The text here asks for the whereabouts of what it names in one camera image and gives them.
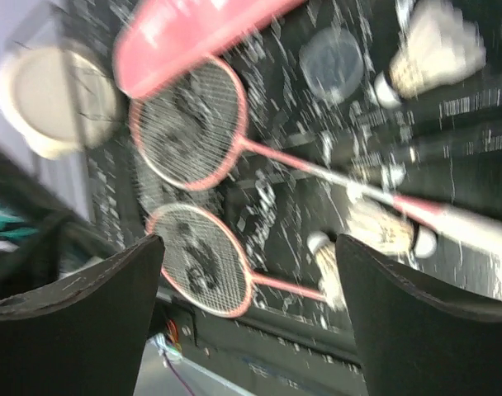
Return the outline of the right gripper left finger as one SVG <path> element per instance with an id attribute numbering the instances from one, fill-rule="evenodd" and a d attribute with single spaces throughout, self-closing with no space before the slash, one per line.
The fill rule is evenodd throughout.
<path id="1" fill-rule="evenodd" d="M 132 395 L 164 255 L 149 235 L 0 301 L 0 395 Z"/>

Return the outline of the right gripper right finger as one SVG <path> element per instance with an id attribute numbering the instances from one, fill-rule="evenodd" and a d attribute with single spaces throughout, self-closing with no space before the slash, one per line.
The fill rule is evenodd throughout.
<path id="1" fill-rule="evenodd" d="M 346 234 L 336 260 L 370 395 L 502 395 L 502 301 Z"/>

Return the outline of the black teal shuttlecock tube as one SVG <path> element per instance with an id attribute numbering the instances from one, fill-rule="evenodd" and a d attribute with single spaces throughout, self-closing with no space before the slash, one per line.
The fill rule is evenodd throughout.
<path id="1" fill-rule="evenodd" d="M 16 203 L 20 169 L 0 153 L 0 299 L 67 276 L 99 260 L 65 230 L 68 214 L 46 211 L 34 219 Z"/>

